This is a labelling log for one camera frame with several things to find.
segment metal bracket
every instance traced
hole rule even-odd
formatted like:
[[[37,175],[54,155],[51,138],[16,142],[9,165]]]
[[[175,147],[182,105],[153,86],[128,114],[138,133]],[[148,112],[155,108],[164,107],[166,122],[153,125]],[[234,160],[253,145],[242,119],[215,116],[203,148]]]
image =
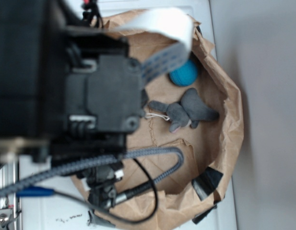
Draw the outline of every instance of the metal bracket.
[[[12,216],[12,208],[0,209],[0,230],[5,230]]]

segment black cable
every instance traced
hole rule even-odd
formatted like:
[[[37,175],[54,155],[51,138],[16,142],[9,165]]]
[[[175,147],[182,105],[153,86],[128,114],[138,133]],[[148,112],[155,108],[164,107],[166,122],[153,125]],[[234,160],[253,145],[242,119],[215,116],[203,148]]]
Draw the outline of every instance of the black cable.
[[[65,0],[58,0],[58,4],[67,19],[67,25],[90,26],[87,22],[80,20],[76,16]]]
[[[94,17],[96,17],[95,27],[99,28],[101,24],[102,29],[104,28],[103,19],[97,4],[97,0],[89,0],[88,3],[84,3],[82,5],[82,8],[85,10],[83,12],[84,21],[87,21],[89,24],[91,24]]]
[[[9,220],[8,224],[6,225],[6,229],[7,229],[7,230],[9,230],[9,225],[10,225],[11,223],[14,223],[14,222],[19,218],[19,215],[20,215],[21,213],[22,213],[22,211],[20,210],[20,211],[18,212],[17,216],[16,216],[14,219]]]
[[[111,214],[107,210],[105,210],[103,208],[100,208],[100,207],[98,207],[96,205],[93,205],[93,204],[90,204],[90,203],[86,203],[85,201],[83,201],[83,200],[81,200],[81,199],[79,199],[77,197],[74,197],[72,195],[69,195],[69,194],[66,194],[66,193],[62,193],[62,192],[58,192],[58,191],[54,191],[54,193],[57,194],[57,195],[60,195],[60,196],[67,197],[67,198],[69,198],[71,200],[77,201],[78,203],[84,204],[84,205],[88,206],[89,208],[94,209],[94,210],[96,210],[96,211],[98,211],[98,212],[100,212],[100,213],[102,213],[102,214],[104,214],[104,215],[106,215],[108,217],[111,217],[111,218],[113,218],[115,220],[118,220],[120,222],[123,222],[123,223],[126,223],[126,224],[140,224],[140,223],[143,223],[143,222],[151,219],[154,216],[154,214],[157,212],[157,208],[158,208],[157,189],[156,189],[156,186],[155,186],[155,183],[154,183],[153,179],[151,178],[151,176],[149,175],[149,173],[147,172],[147,170],[142,166],[142,164],[140,164],[140,162],[137,159],[133,159],[133,160],[136,162],[136,164],[138,164],[138,166],[142,169],[142,171],[144,172],[144,174],[146,174],[146,176],[148,177],[149,182],[151,184],[151,187],[152,187],[152,189],[154,191],[154,195],[155,195],[155,206],[154,206],[154,210],[152,211],[152,213],[149,216],[147,216],[147,217],[145,217],[143,219],[140,219],[140,220],[129,220],[129,219],[125,219],[125,218],[116,216],[114,214]]]

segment white string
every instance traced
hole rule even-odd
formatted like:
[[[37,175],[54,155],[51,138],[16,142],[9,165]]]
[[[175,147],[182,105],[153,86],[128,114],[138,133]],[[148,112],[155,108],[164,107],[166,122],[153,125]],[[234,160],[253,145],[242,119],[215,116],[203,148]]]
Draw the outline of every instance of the white string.
[[[153,114],[153,113],[147,113],[146,116],[144,118],[153,118],[153,117],[161,117],[163,118],[165,121],[169,121],[170,117],[166,116],[166,115],[160,115],[160,114]]]

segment white wall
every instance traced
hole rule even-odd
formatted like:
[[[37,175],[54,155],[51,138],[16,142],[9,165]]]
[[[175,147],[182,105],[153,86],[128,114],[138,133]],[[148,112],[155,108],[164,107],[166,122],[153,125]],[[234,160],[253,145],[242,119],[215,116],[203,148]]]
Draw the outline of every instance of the white wall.
[[[240,230],[296,230],[296,0],[210,0],[217,58],[242,90]]]

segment gray braided cable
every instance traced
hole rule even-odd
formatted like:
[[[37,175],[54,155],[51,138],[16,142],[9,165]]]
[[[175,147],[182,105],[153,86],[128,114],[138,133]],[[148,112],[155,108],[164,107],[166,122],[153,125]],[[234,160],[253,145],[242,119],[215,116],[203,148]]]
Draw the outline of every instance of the gray braided cable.
[[[149,149],[139,149],[139,150],[133,150],[127,152],[125,155],[125,159],[133,159],[137,157],[143,157],[143,156],[150,156],[150,155],[156,155],[156,154],[169,154],[169,153],[175,153],[178,156],[178,162],[169,170],[159,175],[157,178],[154,179],[155,183],[158,183],[171,173],[175,172],[184,161],[182,151],[175,147],[168,147],[168,148],[149,148]],[[88,158],[83,159],[80,161],[67,163],[62,166],[55,167],[53,169],[32,175],[30,177],[27,177],[25,179],[22,179],[20,181],[17,181],[14,184],[11,184],[5,188],[0,189],[0,198],[6,197],[8,194],[16,193],[18,191],[21,191],[25,188],[28,188],[40,181],[52,178],[54,176],[69,174],[73,172],[77,172],[80,170],[93,168],[101,165],[107,165],[107,164],[113,164],[116,162],[119,162],[117,158],[115,158],[114,155],[104,155],[104,156],[98,156],[94,158]]]

